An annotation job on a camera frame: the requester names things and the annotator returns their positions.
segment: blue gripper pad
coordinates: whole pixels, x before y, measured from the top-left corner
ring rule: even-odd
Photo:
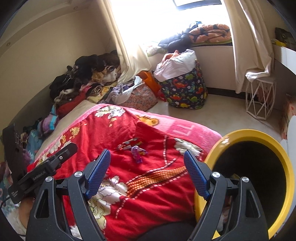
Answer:
[[[198,161],[189,150],[184,153],[184,164],[189,172],[189,175],[198,195],[208,201],[211,196],[208,190],[210,187],[209,174],[212,173],[210,168],[207,166],[206,163]]]
[[[86,180],[86,182],[88,182],[88,189],[85,192],[86,198],[91,199],[92,196],[97,194],[110,162],[111,154],[105,149],[95,161],[95,164],[92,167],[92,172]]]

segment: white geometric stand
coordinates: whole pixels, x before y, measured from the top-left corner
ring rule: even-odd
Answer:
[[[246,112],[255,119],[266,120],[271,114],[276,95],[273,76],[248,81],[246,87]]]

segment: orange bag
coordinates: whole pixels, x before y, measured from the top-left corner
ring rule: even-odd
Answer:
[[[156,97],[158,97],[158,92],[160,90],[160,85],[154,80],[152,74],[148,71],[141,71],[137,74],[145,84],[153,91]]]

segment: floral bag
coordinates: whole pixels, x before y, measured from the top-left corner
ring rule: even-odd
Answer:
[[[156,104],[157,99],[153,91],[145,83],[143,83],[135,88],[129,99],[120,104],[120,106],[147,111]]]
[[[200,64],[187,74],[159,82],[167,102],[174,107],[200,109],[207,98],[207,88],[202,76]]]

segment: bedsheet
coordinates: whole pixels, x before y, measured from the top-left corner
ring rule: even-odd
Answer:
[[[129,150],[117,146],[137,137],[148,154],[137,164]],[[90,208],[108,241],[129,241],[155,226],[194,217],[194,186],[183,162],[187,149],[203,161],[220,139],[217,132],[185,120],[135,109],[100,104],[75,120],[48,145],[28,171],[70,142],[78,152],[58,169],[56,179],[69,177],[95,160],[104,148],[111,165]],[[67,198],[67,219],[75,225]]]

